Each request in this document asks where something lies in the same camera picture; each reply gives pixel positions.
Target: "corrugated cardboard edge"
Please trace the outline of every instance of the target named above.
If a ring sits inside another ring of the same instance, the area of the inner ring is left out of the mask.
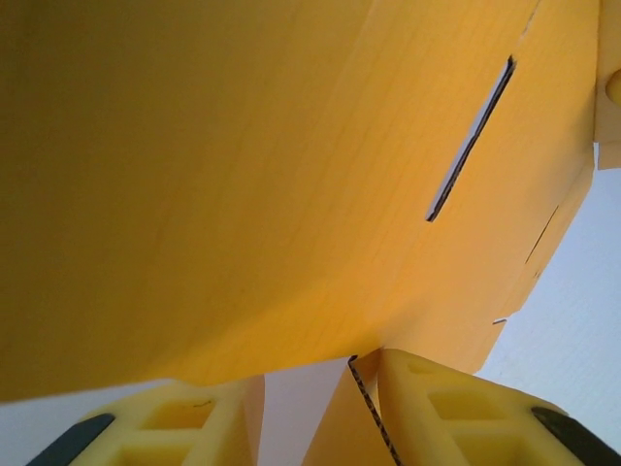
[[[369,390],[375,383],[380,351],[349,359],[310,443],[304,466],[404,464],[388,437]]]

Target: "yellow foam block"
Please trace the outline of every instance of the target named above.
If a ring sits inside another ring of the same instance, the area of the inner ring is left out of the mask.
[[[579,466],[531,413],[559,408],[403,351],[381,355],[385,428],[404,464]]]
[[[597,0],[5,3],[2,400],[472,370],[591,163]]]
[[[263,414],[263,377],[197,387],[170,383],[86,416],[114,421],[72,466],[253,465]]]

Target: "cardboard box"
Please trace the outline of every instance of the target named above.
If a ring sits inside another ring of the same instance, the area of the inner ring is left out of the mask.
[[[596,0],[3,8],[3,400],[473,371],[590,183]]]

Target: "slot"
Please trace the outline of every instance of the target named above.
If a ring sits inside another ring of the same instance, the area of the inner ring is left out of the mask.
[[[448,195],[452,191],[455,183],[457,183],[457,179],[462,172],[464,165],[466,164],[466,160],[468,160],[468,156],[473,151],[476,140],[483,132],[485,124],[487,124],[489,117],[492,115],[492,112],[496,108],[496,104],[498,104],[498,101],[500,100],[503,92],[507,88],[507,84],[511,79],[511,76],[513,76],[514,72],[515,61],[512,57],[509,57],[503,73],[501,73],[500,77],[496,81],[496,84],[494,85],[494,88],[489,94],[487,102],[485,102],[485,105],[476,115],[474,123],[468,133],[468,137],[462,143],[461,148],[459,148],[459,150],[457,151],[457,155],[453,159],[448,173],[444,177],[440,189],[436,193],[436,196],[434,197],[429,211],[427,212],[425,218],[427,221],[431,222],[438,218],[442,207],[446,203],[446,199],[448,199]]]

